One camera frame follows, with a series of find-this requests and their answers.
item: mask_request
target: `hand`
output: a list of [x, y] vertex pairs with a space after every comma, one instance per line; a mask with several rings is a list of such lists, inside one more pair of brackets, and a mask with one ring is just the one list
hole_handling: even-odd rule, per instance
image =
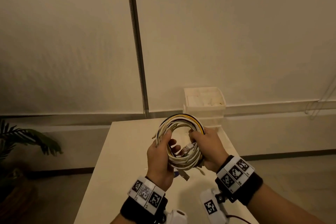
[[[168, 130], [161, 137], [159, 145], [156, 147], [154, 141], [147, 151], [148, 171], [147, 177], [164, 191], [167, 191], [174, 179], [174, 168], [168, 164], [167, 147], [175, 145], [176, 140], [171, 139], [171, 131]], [[181, 149], [180, 145], [172, 147], [174, 153]]]
[[217, 132], [210, 128], [204, 128], [205, 135], [198, 131], [189, 130], [191, 142], [196, 141], [204, 155], [204, 166], [211, 171], [217, 172], [223, 165], [229, 154], [225, 151]]

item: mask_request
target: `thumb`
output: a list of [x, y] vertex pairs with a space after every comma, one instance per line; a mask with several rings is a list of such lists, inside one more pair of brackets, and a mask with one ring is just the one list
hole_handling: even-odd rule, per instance
[[168, 129], [168, 130], [166, 131], [166, 133], [161, 137], [161, 141], [160, 141], [160, 143], [159, 143], [159, 146], [160, 146], [160, 145], [163, 145], [164, 147], [166, 147], [166, 146], [168, 145], [168, 142], [169, 142], [170, 139], [171, 139], [171, 134], [172, 134], [171, 130]]
[[202, 139], [202, 136], [203, 135], [198, 131], [192, 131], [192, 132], [189, 133], [190, 141], [192, 141], [192, 142], [193, 141], [198, 142], [199, 140]]

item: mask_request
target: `floor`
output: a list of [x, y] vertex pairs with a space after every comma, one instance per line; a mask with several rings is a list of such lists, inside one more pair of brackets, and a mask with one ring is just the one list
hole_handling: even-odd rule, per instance
[[[264, 182], [327, 224], [336, 220], [336, 155], [250, 162]], [[19, 224], [73, 224], [91, 174], [34, 181], [39, 200]]]

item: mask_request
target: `white table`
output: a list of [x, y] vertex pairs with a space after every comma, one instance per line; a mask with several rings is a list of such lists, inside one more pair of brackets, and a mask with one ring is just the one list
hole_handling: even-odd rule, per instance
[[[113, 122], [101, 150], [90, 183], [79, 208], [75, 224], [109, 224], [119, 213], [127, 192], [139, 175], [146, 175], [149, 145], [164, 119], [131, 120]], [[173, 132], [183, 147], [188, 142], [187, 128]], [[222, 128], [218, 135], [229, 154], [237, 155], [232, 143]], [[181, 209], [188, 215], [188, 223], [209, 223], [202, 208], [199, 195], [208, 188], [215, 188], [216, 175], [202, 168], [205, 176], [197, 169], [187, 171], [190, 179], [181, 176], [174, 179], [166, 193], [167, 211]], [[240, 202], [225, 202], [229, 214], [238, 215], [252, 224], [258, 223], [248, 209]], [[230, 223], [242, 224], [241, 220], [231, 218]]]

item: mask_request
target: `dark baseboard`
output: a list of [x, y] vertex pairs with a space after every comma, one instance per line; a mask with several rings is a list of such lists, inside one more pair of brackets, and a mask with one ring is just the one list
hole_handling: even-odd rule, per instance
[[31, 171], [26, 174], [26, 177], [28, 179], [34, 180], [61, 175], [92, 174], [94, 169], [95, 169], [94, 167], [84, 167], [84, 168], [61, 169], [61, 170]]
[[334, 154], [336, 154], [336, 149], [246, 155], [241, 157], [246, 161], [253, 161], [253, 160], [266, 160], [266, 159], [279, 159], [279, 158], [313, 157], [313, 156], [334, 155]]

